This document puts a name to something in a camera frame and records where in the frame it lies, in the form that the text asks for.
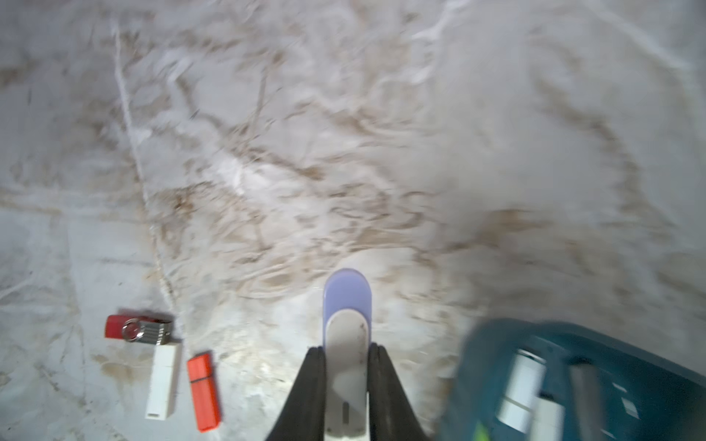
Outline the grey usb flash drive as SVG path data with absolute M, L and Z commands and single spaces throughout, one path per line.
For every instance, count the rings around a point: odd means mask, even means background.
M 606 440 L 599 370 L 592 364 L 579 363 L 572 365 L 569 373 L 580 439 Z

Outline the lavender white usb flash drive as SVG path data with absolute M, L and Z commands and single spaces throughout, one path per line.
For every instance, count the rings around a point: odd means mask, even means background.
M 371 286 L 362 273 L 342 268 L 325 283 L 323 344 L 327 361 L 325 434 L 362 437 L 368 420 Z

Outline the white usb flash drive long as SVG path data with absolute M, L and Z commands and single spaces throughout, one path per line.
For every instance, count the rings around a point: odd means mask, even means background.
M 173 411 L 180 343 L 154 347 L 154 358 L 145 408 L 148 420 L 165 421 Z

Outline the red orange usb flash drive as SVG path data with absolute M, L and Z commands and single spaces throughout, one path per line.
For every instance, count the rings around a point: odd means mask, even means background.
M 215 430 L 222 421 L 211 353 L 203 353 L 187 362 L 196 425 L 200 433 Z

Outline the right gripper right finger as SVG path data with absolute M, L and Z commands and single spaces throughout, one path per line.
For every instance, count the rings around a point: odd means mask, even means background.
M 372 441 L 427 441 L 383 345 L 368 354 L 369 428 Z

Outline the green usb flash drive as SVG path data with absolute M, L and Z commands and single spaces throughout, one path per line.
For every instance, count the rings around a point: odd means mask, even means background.
M 490 441 L 488 429 L 482 422 L 475 425 L 473 441 Z

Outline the red swivel usb flash drive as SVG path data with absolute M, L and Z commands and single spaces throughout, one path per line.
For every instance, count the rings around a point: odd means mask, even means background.
M 173 323 L 146 316 L 110 315 L 104 336 L 128 343 L 166 345 L 171 340 Z

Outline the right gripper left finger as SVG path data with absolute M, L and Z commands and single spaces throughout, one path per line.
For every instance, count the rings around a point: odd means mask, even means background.
M 311 347 L 266 441 L 324 440 L 326 400 L 325 350 L 323 347 Z

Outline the white usb flash drive short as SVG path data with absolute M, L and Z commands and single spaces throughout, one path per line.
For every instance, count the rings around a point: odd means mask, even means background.
M 523 435 L 529 432 L 545 373 L 543 358 L 524 349 L 517 351 L 496 413 L 501 424 Z

